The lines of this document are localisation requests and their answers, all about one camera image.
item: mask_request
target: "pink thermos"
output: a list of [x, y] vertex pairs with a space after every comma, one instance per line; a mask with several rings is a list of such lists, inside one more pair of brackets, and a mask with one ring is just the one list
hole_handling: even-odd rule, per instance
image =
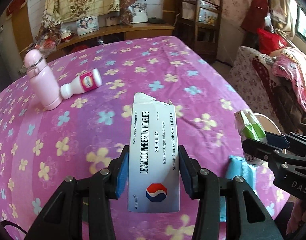
[[56, 108], [63, 99], [60, 95], [60, 86], [40, 51], [30, 50], [24, 58], [24, 64], [30, 77], [32, 90], [42, 105], [46, 110]]

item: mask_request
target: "screw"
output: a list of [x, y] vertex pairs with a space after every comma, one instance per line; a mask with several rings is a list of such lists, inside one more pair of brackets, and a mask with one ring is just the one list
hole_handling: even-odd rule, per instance
[[64, 179], [66, 182], [71, 182], [73, 180], [73, 177], [71, 175], [68, 175]]
[[243, 177], [241, 177], [241, 176], [236, 176], [236, 177], [235, 177], [235, 180], [236, 180], [237, 182], [240, 182], [240, 183], [244, 181]]
[[102, 175], [108, 175], [110, 173], [110, 170], [109, 169], [102, 169], [102, 170], [100, 170], [100, 173]]
[[207, 175], [207, 174], [209, 174], [209, 170], [208, 169], [200, 169], [200, 173], [202, 175]]

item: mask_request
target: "blue packet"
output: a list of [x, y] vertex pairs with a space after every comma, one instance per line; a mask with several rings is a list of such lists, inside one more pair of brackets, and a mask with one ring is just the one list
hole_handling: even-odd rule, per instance
[[[242, 176], [256, 193], [255, 190], [256, 167], [247, 164], [243, 157], [230, 155], [229, 167], [228, 170], [226, 171], [225, 177], [226, 179], [233, 179], [235, 176]], [[221, 207], [220, 222], [226, 222], [225, 197], [221, 197], [220, 207]]]

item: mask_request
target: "white plastic bottle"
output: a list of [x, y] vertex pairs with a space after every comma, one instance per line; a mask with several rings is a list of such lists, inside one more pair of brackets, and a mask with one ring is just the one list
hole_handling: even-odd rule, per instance
[[77, 76], [69, 84], [61, 86], [60, 92], [64, 99], [70, 98], [74, 94], [82, 94], [102, 85], [100, 72], [97, 68]]

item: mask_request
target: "window frame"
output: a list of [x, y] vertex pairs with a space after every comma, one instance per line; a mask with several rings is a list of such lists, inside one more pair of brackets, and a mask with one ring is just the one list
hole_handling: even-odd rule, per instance
[[300, 21], [300, 6], [297, 5], [297, 17], [296, 17], [296, 22], [295, 22], [295, 35], [298, 36], [305, 44], [306, 44], [306, 37], [298, 32], [298, 27], [299, 27], [299, 21]]

